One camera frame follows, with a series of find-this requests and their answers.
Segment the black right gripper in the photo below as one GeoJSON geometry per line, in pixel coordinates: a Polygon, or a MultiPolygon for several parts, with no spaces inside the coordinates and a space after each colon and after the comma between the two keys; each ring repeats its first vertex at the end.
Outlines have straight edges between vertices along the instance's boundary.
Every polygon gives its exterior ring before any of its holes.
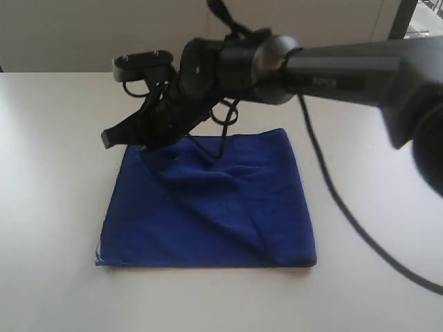
{"type": "Polygon", "coordinates": [[[145,115],[134,113],[101,133],[105,149],[116,145],[138,145],[148,150],[173,145],[201,122],[209,118],[210,110],[222,100],[210,93],[202,98],[191,98],[174,79],[145,115]]]}

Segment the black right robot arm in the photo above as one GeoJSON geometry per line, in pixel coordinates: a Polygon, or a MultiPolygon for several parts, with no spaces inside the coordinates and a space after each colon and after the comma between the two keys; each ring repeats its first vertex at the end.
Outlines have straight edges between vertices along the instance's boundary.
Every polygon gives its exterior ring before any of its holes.
{"type": "Polygon", "coordinates": [[[410,143],[419,174],[442,192],[441,37],[303,48],[288,35],[239,24],[222,1],[207,5],[230,32],[191,39],[178,68],[166,50],[113,60],[115,81],[143,81],[148,91],[138,111],[102,132],[106,148],[172,145],[219,103],[279,105],[308,95],[378,108],[392,146],[410,143]]]}

